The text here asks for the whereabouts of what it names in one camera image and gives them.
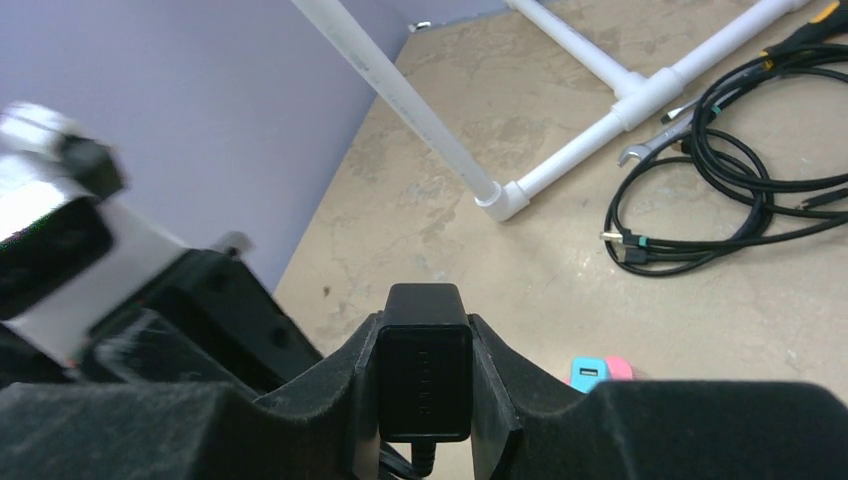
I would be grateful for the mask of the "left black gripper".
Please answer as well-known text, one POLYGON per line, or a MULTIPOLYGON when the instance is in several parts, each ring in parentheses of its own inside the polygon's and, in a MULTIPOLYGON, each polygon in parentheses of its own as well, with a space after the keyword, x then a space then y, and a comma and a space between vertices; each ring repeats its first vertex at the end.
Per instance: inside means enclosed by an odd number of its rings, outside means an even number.
POLYGON ((89 329, 77 369, 97 382, 273 391, 322 358, 240 259, 192 249, 89 329))

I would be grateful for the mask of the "black plug adapter with cable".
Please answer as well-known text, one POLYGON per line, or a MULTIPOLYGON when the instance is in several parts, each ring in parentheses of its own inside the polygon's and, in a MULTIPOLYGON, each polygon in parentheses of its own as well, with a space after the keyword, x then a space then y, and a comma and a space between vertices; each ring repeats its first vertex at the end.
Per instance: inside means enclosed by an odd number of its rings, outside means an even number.
POLYGON ((436 447, 470 436, 472 331, 458 288, 393 285, 376 341, 379 432, 411 447, 414 474, 432 474, 436 447))

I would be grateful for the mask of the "pink power socket block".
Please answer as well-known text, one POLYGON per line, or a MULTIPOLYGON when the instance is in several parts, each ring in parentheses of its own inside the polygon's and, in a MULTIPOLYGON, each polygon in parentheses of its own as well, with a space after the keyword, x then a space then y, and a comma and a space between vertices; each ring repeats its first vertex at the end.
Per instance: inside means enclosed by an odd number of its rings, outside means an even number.
POLYGON ((603 357, 603 359, 607 362, 610 369, 611 378, 609 380, 633 380, 635 378, 633 367, 623 358, 608 356, 603 357))

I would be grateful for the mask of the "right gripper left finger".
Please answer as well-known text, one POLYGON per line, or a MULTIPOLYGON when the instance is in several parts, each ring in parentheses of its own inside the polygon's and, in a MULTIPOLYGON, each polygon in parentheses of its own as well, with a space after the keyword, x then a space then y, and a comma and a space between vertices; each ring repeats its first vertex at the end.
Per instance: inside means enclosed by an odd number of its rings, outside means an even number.
POLYGON ((1 393, 5 479, 373 479, 377 323, 290 383, 16 383, 1 393))

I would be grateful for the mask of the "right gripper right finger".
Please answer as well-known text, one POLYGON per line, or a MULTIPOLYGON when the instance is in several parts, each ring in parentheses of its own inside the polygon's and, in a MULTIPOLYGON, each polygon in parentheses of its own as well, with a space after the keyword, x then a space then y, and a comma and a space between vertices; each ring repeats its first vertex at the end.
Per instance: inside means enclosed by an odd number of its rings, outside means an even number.
POLYGON ((520 431, 498 479, 843 479, 847 408, 804 382, 605 381, 580 393, 471 317, 520 431))

